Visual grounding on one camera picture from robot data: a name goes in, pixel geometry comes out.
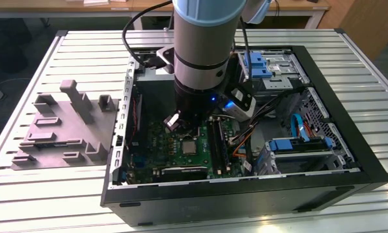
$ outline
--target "blue latch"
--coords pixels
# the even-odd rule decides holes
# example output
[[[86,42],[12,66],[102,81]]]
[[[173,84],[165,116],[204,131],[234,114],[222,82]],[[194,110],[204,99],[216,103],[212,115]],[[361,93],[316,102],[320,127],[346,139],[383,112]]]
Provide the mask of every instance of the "blue latch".
[[[270,148],[270,151],[276,151],[277,150],[274,141],[269,141],[269,148]]]
[[[329,137],[325,137],[324,142],[325,142],[325,145],[328,146],[328,148],[330,149],[333,147],[332,139]]]
[[[257,52],[250,52],[252,60],[252,78],[270,78],[272,72],[266,69],[265,58]],[[244,65],[248,67],[248,58],[244,55]]]
[[[274,143],[276,143],[276,146],[277,146],[278,150],[290,150],[290,149],[293,149],[289,139],[274,140]]]

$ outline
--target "motherboard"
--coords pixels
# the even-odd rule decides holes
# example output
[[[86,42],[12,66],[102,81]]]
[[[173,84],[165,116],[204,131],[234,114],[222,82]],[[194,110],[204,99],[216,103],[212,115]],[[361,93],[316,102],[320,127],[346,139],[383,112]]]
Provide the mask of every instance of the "motherboard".
[[[241,177],[241,161],[230,158],[229,137],[234,120],[210,118],[196,132],[169,132],[161,121],[149,121],[146,149],[132,156],[137,183]]]

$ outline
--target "green circuit board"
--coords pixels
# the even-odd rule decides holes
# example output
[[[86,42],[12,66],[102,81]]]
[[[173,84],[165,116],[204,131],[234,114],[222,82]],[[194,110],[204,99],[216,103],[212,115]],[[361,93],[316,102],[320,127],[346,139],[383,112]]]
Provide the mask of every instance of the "green circuit board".
[[[138,162],[141,159],[144,160],[144,166],[138,166],[133,170],[138,183],[154,182],[154,171],[166,167],[206,167],[206,179],[241,176],[241,163],[237,158],[230,159],[230,170],[228,172],[217,174],[213,171],[205,124],[198,127],[197,132],[186,135],[170,133],[165,130],[160,121],[149,122],[146,154],[144,158],[133,158],[134,162]],[[234,135],[232,121],[229,119],[221,121],[221,129],[226,138]]]

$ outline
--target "connector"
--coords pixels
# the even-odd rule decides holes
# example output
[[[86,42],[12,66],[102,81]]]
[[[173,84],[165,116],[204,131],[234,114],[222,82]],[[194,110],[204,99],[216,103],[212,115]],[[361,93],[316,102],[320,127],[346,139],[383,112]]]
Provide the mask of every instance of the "connector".
[[[166,66],[166,63],[158,56],[156,56],[145,61],[144,66],[150,69],[160,69]]]

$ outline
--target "white table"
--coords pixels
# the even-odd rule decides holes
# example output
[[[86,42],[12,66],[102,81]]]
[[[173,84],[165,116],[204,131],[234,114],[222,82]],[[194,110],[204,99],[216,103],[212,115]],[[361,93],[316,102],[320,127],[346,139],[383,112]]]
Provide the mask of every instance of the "white table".
[[[52,42],[0,135],[0,232],[371,232],[388,230],[388,184],[320,212],[132,229],[100,207],[105,166],[13,171],[12,153],[32,123],[37,93],[74,79],[89,99],[120,98],[129,54],[120,31],[68,32]],[[304,45],[388,172],[388,81],[345,34],[333,30],[249,30],[252,45]],[[129,43],[161,47],[173,32],[129,31]],[[241,32],[236,44],[241,45]],[[62,94],[52,94],[66,100]]]

